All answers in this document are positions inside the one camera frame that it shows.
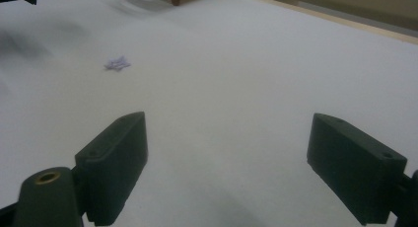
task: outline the white table surface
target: white table surface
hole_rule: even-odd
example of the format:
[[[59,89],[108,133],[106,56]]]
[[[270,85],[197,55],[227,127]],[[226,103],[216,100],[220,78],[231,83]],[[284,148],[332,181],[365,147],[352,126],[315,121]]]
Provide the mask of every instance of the white table surface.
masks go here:
[[[132,66],[105,71],[120,55]],[[417,44],[264,0],[1,3],[0,205],[143,111],[149,163],[113,226],[360,226],[307,164],[313,115],[403,154],[410,176],[417,82]]]

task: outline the small paper scrap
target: small paper scrap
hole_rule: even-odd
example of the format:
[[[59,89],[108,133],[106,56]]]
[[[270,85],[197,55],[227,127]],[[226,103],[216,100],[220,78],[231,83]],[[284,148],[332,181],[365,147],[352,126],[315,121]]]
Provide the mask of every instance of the small paper scrap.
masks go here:
[[[110,60],[104,67],[107,70],[120,71],[128,66],[130,66],[130,63],[126,61],[126,58],[124,56],[121,56],[117,59]]]

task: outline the crumpled paper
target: crumpled paper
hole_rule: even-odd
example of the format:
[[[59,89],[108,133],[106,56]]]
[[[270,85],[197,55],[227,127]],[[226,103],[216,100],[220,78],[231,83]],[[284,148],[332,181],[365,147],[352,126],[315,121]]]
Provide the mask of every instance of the crumpled paper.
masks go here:
[[[117,59],[110,60],[104,68],[106,70],[121,71],[123,68],[130,66],[131,64],[126,61],[124,56],[120,56]]]

